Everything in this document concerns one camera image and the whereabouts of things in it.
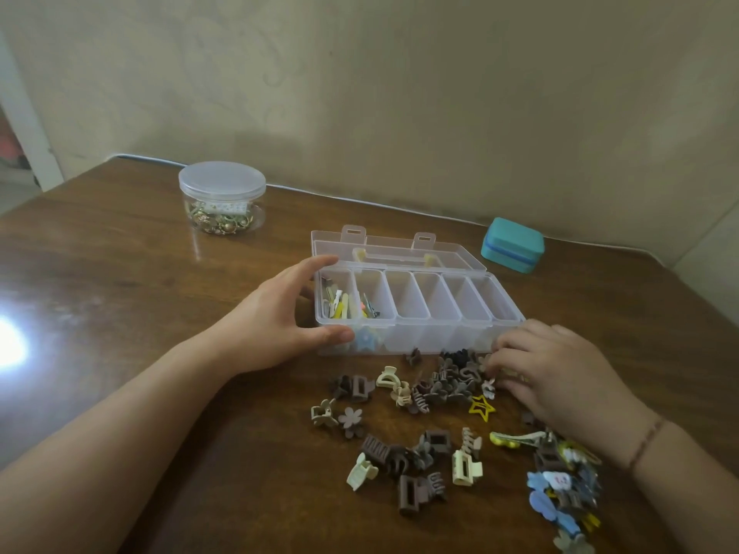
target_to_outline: round plastic jar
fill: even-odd
[[[264,211],[254,201],[266,189],[264,175],[241,163],[206,161],[180,171],[190,223],[215,235],[235,235],[261,226]]]

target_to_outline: white cord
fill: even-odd
[[[136,154],[113,154],[109,156],[106,161],[110,161],[111,159],[115,157],[123,157],[125,159],[135,159],[137,161],[146,161],[151,163],[162,163],[164,165],[173,165],[175,167],[187,167],[186,163],[179,163],[177,161],[170,161],[169,159],[160,159],[158,157],[147,157],[143,155],[136,155]],[[460,222],[463,224],[471,224],[471,225],[479,225],[481,227],[489,227],[489,225],[478,223],[478,222],[470,222],[467,219],[459,219],[459,218],[450,218],[446,215],[436,215],[433,213],[427,213],[427,212],[418,212],[416,210],[407,210],[406,208],[401,208],[397,206],[389,206],[387,204],[378,204],[377,202],[367,202],[365,200],[357,200],[354,198],[345,198],[344,196],[333,196],[330,194],[322,194],[319,192],[315,192],[314,190],[303,190],[302,188],[295,188],[295,187],[286,187],[284,185],[274,185],[270,182],[267,183],[267,186],[272,188],[282,188],[283,190],[292,190],[293,192],[302,192],[304,194],[313,194],[315,196],[324,196],[325,198],[331,198],[334,200],[341,200],[343,202],[356,202],[358,204],[368,204],[370,206],[377,206],[381,208],[387,208],[388,210],[399,210],[401,212],[409,212],[409,213],[415,213],[418,215],[425,215],[430,218],[437,218],[437,219],[450,219],[453,222]],[[578,245],[588,245],[590,247],[604,247],[606,249],[618,249],[618,250],[630,250],[633,252],[642,252],[644,254],[647,254],[651,256],[654,260],[657,260],[657,262],[660,264],[660,266],[664,267],[664,262],[660,260],[660,258],[655,255],[653,252],[646,250],[646,249],[640,249],[638,247],[625,247],[623,245],[612,245],[612,244],[606,244],[606,243],[591,243],[590,241],[573,241],[572,239],[560,239],[559,237],[551,237],[549,235],[544,235],[545,239],[551,239],[552,241],[564,241],[566,243],[575,243]]]

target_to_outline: turquoise case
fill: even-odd
[[[544,254],[544,237],[525,225],[495,218],[485,235],[480,254],[487,260],[528,274]]]

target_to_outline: bracelet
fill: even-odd
[[[627,472],[629,474],[634,473],[634,467],[636,466],[636,463],[639,462],[639,459],[642,458],[644,455],[644,452],[647,450],[647,447],[649,447],[650,443],[654,440],[655,435],[659,433],[662,426],[664,426],[664,423],[666,422],[665,418],[660,417],[652,426],[652,428],[647,432],[646,437],[642,440],[641,445],[639,445],[639,449],[636,450],[636,453],[634,453],[634,456],[631,457],[631,460],[629,461],[629,467],[627,468]]]

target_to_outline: transparent compartment box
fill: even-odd
[[[316,273],[316,321],[346,324],[353,342],[324,354],[401,354],[442,349],[489,350],[506,330],[525,320],[493,274],[464,247],[437,243],[433,233],[413,239],[367,236],[363,227],[313,231],[314,255],[338,255]],[[346,318],[331,318],[326,283],[348,295]],[[369,301],[376,317],[362,314]]]

